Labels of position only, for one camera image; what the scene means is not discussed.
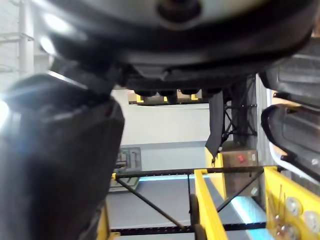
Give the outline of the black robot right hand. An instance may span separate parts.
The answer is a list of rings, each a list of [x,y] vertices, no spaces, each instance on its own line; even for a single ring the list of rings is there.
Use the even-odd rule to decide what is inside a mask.
[[[317,0],[29,0],[53,62],[0,97],[0,237],[94,240],[141,96],[216,93],[300,50]]]

